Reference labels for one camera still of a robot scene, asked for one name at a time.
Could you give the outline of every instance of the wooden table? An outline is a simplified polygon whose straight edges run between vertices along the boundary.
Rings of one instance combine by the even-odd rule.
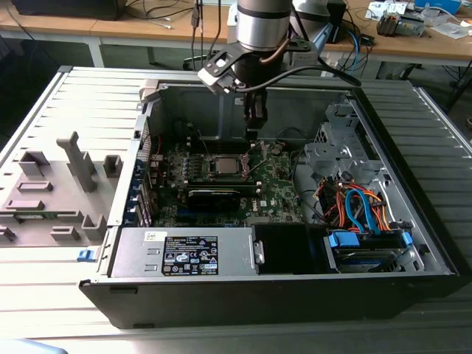
[[[173,4],[170,0],[146,0],[146,8]],[[152,15],[167,15],[178,10],[191,7],[192,1],[181,1],[168,9],[157,10]],[[131,15],[144,17],[142,5],[129,9]],[[221,34],[215,49],[220,49],[227,41],[228,7],[221,8]],[[158,21],[169,24],[172,29],[166,29],[151,21],[133,18],[124,14],[118,21],[101,21],[90,18],[62,18],[54,16],[25,16],[18,14],[10,0],[0,0],[0,35],[5,38],[30,39],[18,23],[36,40],[63,41],[85,43],[88,45],[92,60],[96,67],[104,67],[100,51],[102,44],[123,46],[146,46],[164,48],[190,48],[192,27],[190,26],[191,11],[171,16],[172,21]],[[218,28],[218,8],[204,7],[204,49],[208,49]],[[200,30],[195,39],[195,49],[200,48]]]
[[[402,35],[383,37],[377,34],[378,22],[365,18],[370,1],[345,1],[348,9],[351,9],[350,14],[354,23],[361,29],[361,32],[375,37],[375,44],[369,55],[370,60],[466,66],[472,59],[471,37],[455,40],[431,28],[426,28],[422,37]],[[472,10],[461,7],[457,16],[472,18]],[[350,20],[347,14],[344,15],[344,18]],[[324,49],[330,53],[339,53],[345,56],[346,52],[353,50],[353,45],[345,39],[338,44],[327,44]]]
[[[124,15],[118,21],[101,21],[87,18],[60,18],[51,16],[22,16],[11,5],[10,0],[1,0],[0,4],[0,34],[6,38],[26,38],[20,26],[7,12],[10,8],[14,18],[35,39],[45,41],[71,41],[88,44],[94,65],[103,67],[103,59],[100,51],[101,44],[114,44],[126,46],[167,47],[167,48],[190,48],[192,28],[190,26],[190,11],[172,16],[170,24],[172,29],[165,29],[150,21],[133,18]],[[375,45],[369,54],[369,61],[392,61],[402,63],[430,63],[435,65],[466,66],[472,58],[472,39],[470,37],[459,40],[451,39],[441,35],[432,29],[426,29],[421,38],[397,36],[393,38],[377,35],[377,21],[366,20],[368,0],[346,0],[348,8],[354,18],[354,22],[365,34],[375,37]],[[170,0],[146,0],[146,8],[152,6],[163,6],[172,4]],[[153,15],[166,15],[177,10],[191,7],[190,3],[181,1],[169,9],[157,10]],[[143,17],[142,5],[138,3],[129,9],[131,14]],[[218,44],[219,49],[228,39],[228,7],[222,7],[222,27]],[[204,48],[208,49],[217,31],[216,6],[205,6],[204,8]],[[470,15],[472,10],[462,8],[459,16]],[[197,31],[196,43],[200,38]],[[344,39],[338,44],[327,44],[324,54],[333,63],[348,56],[353,50],[353,45]]]

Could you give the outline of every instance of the warning label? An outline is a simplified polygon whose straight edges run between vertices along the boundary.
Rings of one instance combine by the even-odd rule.
[[[218,237],[166,237],[162,273],[218,275]]]

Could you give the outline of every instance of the wire bundle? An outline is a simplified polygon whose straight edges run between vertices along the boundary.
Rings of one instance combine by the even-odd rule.
[[[333,205],[325,214],[322,216],[322,220],[327,221],[329,218],[332,218],[333,212],[336,210],[337,211],[337,216],[333,219],[332,223],[336,225],[337,227],[344,229],[346,226],[348,226],[348,220],[347,220],[347,215],[346,215],[346,208],[344,205],[344,200],[346,199],[346,194],[345,192],[348,192],[350,190],[357,190],[363,194],[365,194],[366,197],[369,199],[374,200],[373,203],[383,203],[384,201],[380,199],[373,191],[368,190],[364,187],[362,187],[359,184],[355,184],[352,182],[337,182],[339,183],[338,189],[336,190],[336,204]],[[319,188],[319,191],[317,192],[317,196],[320,195],[321,191],[325,188],[325,184],[322,184],[321,187]],[[361,198],[360,195],[353,195],[354,198]],[[369,207],[372,210],[373,215],[375,216],[375,220],[377,223],[377,227],[380,231],[390,231],[392,230],[389,226],[389,222],[386,219],[386,206],[385,205],[371,205],[371,201],[369,201]],[[354,231],[354,232],[361,232],[361,228],[358,226],[359,222],[354,222],[353,219],[353,225],[350,227],[347,227],[349,231]]]

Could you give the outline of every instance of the metal table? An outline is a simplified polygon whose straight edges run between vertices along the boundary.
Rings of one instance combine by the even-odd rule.
[[[14,185],[18,153],[52,147],[74,126],[82,148],[101,161],[124,152],[138,115],[138,90],[158,75],[186,72],[65,68],[41,95],[0,154],[0,197]],[[291,80],[304,80],[295,77]],[[324,84],[332,79],[317,79]],[[472,148],[429,96],[408,82],[367,80],[364,91],[451,235],[472,262]],[[443,179],[435,179],[441,172]],[[389,321],[241,327],[119,330],[77,289],[95,263],[77,263],[80,247],[0,249],[1,337],[57,345],[69,353],[469,353],[472,287],[415,305]]]

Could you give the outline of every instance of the blue box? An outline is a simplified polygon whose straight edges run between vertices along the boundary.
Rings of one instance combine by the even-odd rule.
[[[459,10],[461,1],[460,0],[415,0],[414,5],[417,7],[426,7],[429,4],[430,7],[440,7],[453,15]]]

